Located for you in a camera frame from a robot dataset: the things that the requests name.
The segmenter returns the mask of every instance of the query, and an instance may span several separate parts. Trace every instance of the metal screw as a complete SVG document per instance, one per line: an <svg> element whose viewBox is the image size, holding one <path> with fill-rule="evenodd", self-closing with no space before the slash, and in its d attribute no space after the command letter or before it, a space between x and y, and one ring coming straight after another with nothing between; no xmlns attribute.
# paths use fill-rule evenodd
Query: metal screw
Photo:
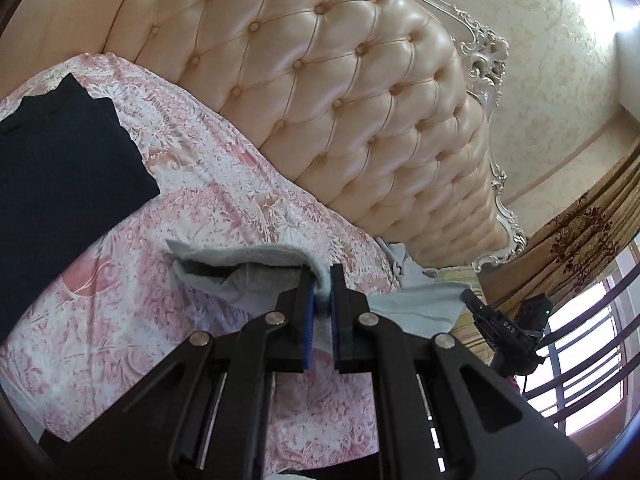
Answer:
<svg viewBox="0 0 640 480"><path fill-rule="evenodd" d="M444 348L445 350L451 350L456 345L456 340L449 334L438 334L434 338L434 342L440 348Z"/></svg>
<svg viewBox="0 0 640 480"><path fill-rule="evenodd" d="M209 339L209 334L202 330L198 330L189 336L189 343L194 346L205 346L209 344Z"/></svg>
<svg viewBox="0 0 640 480"><path fill-rule="evenodd" d="M379 321L380 318L373 312L365 312L358 316L358 322L364 326L376 326Z"/></svg>
<svg viewBox="0 0 640 480"><path fill-rule="evenodd" d="M285 315L281 312L278 312L277 310L273 310L272 312L264 316L264 320L273 326L283 324L286 319L287 318L285 317Z"/></svg>

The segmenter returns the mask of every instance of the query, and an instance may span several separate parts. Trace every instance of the gold curtain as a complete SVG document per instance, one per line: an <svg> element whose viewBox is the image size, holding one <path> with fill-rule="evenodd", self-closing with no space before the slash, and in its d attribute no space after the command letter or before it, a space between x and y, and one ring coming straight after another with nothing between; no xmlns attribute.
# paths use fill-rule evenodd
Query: gold curtain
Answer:
<svg viewBox="0 0 640 480"><path fill-rule="evenodd" d="M482 290L515 314L529 296L546 293L554 310L579 294L640 228L640 139L588 192L540 228L527 249L500 267L484 266Z"/></svg>

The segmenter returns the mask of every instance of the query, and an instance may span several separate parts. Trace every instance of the mattress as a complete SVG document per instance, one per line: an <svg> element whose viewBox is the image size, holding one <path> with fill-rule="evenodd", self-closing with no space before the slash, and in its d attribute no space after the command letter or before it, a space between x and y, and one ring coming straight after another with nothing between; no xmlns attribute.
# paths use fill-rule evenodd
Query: mattress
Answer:
<svg viewBox="0 0 640 480"><path fill-rule="evenodd" d="M34 76L0 102L0 119L69 72L93 97L114 101L161 194L89 247L0 348L2 387L54 434L72 439L193 330L222 335L249 319L177 283L168 238L203 248L292 244L343 263L351 288L396 288L369 235L281 176L187 91L113 54L83 54ZM338 375L329 352L320 344L307 373L276 375L267 474L378 450L370 376Z"/></svg>

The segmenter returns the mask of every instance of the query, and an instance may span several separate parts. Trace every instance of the tufted headboard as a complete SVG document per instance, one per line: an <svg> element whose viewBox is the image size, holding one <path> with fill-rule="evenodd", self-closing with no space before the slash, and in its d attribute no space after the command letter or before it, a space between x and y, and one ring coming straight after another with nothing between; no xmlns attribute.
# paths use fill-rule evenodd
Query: tufted headboard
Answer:
<svg viewBox="0 0 640 480"><path fill-rule="evenodd" d="M508 244L484 111L413 0L23 0L0 38L0 94L81 52L187 89L289 180L425 266Z"/></svg>

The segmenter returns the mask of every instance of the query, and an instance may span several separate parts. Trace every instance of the silver carved ornament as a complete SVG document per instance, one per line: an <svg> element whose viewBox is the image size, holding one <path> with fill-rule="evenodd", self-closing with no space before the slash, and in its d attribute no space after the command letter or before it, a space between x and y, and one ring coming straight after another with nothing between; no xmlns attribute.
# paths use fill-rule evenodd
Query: silver carved ornament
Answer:
<svg viewBox="0 0 640 480"><path fill-rule="evenodd" d="M468 12L458 9L443 0L414 0L436 15L451 35L466 76L466 91L475 98L486 116L491 120L492 113L500 104L502 83L505 74L505 62L509 56L507 40L499 37L485 25L473 20ZM527 236L518 225L517 216L507 209L500 198L504 190L507 175L490 155L492 180L497 209L496 218L509 235L509 244L488 254L483 254L473 262L473 268L480 272L484 264L499 265L520 254L527 246Z"/></svg>

